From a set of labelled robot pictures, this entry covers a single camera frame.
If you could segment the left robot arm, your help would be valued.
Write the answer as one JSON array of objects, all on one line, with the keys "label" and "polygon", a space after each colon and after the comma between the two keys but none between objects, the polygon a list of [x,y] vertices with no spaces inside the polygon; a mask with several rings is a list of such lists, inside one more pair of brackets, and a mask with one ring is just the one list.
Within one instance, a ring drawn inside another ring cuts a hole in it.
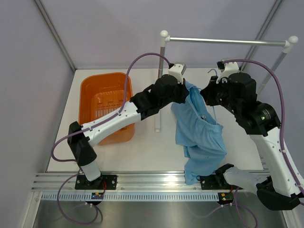
[{"label": "left robot arm", "polygon": [[67,143],[85,176],[86,185],[98,189],[103,179],[93,147],[114,132],[156,115],[170,103],[184,103],[188,95],[183,75],[168,73],[135,94],[121,108],[83,125],[71,123]]}]

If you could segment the silver clothes rack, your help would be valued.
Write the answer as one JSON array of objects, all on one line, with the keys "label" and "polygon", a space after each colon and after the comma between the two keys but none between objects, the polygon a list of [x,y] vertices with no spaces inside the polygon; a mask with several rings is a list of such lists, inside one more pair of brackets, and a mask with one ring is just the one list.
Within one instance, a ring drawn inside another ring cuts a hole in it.
[{"label": "silver clothes rack", "polygon": [[[265,40],[231,40],[231,39],[210,39],[210,38],[178,38],[171,37],[166,30],[160,32],[161,45],[160,45],[160,55],[165,55],[166,45],[169,42],[188,42],[188,43],[207,43],[207,44],[233,44],[233,45],[247,45],[247,46],[267,46],[267,47],[282,47],[283,50],[276,59],[275,63],[271,67],[271,70],[275,72],[286,55],[292,50],[294,45],[298,42],[297,36],[291,36],[288,40],[284,41],[265,41]],[[158,78],[162,76],[164,69],[164,59],[159,58],[158,67]],[[257,94],[258,96],[265,88],[271,75],[268,73],[260,84]],[[161,114],[157,114],[154,118],[154,130],[156,133],[161,131]]]}]

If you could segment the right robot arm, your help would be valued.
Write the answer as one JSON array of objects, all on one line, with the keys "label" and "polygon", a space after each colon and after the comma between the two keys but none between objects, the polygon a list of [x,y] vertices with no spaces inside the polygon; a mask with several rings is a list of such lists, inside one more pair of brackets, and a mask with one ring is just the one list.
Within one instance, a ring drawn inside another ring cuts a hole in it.
[{"label": "right robot arm", "polygon": [[201,90],[206,105],[220,105],[255,143],[269,171],[268,177],[225,164],[215,171],[215,183],[225,189],[240,187],[257,195],[269,210],[293,210],[303,198],[304,179],[298,172],[280,132],[283,123],[275,109],[257,100],[256,81],[246,73],[228,77],[212,76]]}]

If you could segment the aluminium mounting rail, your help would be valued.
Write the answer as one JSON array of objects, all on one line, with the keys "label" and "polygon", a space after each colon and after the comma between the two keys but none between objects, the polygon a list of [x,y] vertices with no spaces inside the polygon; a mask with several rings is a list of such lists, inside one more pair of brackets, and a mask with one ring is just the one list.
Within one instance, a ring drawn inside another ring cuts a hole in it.
[{"label": "aluminium mounting rail", "polygon": [[[187,185],[182,172],[117,172],[115,192],[197,192],[200,182]],[[38,173],[31,191],[57,191],[64,181],[71,178],[62,191],[74,191],[75,173]]]}]

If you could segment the light blue shorts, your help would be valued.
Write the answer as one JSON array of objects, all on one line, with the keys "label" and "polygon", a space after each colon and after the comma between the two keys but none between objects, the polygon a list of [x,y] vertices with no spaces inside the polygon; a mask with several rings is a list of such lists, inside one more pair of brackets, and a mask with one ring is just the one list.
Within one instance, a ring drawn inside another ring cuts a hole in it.
[{"label": "light blue shorts", "polygon": [[171,111],[176,118],[175,142],[183,146],[185,182],[192,185],[198,176],[211,175],[227,154],[223,126],[207,111],[200,89],[186,82],[189,95],[185,103],[173,103]]}]

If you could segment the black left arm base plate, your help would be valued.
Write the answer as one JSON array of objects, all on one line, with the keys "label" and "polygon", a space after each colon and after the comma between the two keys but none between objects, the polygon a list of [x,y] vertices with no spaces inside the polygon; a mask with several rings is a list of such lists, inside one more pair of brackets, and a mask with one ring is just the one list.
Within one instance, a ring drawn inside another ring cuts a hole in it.
[{"label": "black left arm base plate", "polygon": [[76,178],[76,190],[116,190],[117,175],[101,175],[99,178],[89,181],[85,175]]}]

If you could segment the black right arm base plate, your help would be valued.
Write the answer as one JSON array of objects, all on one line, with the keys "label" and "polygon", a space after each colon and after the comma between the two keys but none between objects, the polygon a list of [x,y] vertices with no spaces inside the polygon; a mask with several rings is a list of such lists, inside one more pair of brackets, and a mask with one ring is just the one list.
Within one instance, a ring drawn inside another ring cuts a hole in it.
[{"label": "black right arm base plate", "polygon": [[231,190],[231,185],[226,182],[223,175],[212,174],[209,176],[197,176],[202,190]]}]

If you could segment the orange plastic basket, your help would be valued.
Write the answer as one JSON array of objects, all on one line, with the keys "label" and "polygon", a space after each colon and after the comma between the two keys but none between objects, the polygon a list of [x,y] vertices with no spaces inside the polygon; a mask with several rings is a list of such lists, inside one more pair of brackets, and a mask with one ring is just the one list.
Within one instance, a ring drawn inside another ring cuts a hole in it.
[{"label": "orange plastic basket", "polygon": [[86,78],[80,86],[79,124],[94,121],[121,107],[124,91],[126,101],[133,96],[131,79],[125,73],[115,72],[93,75]]}]

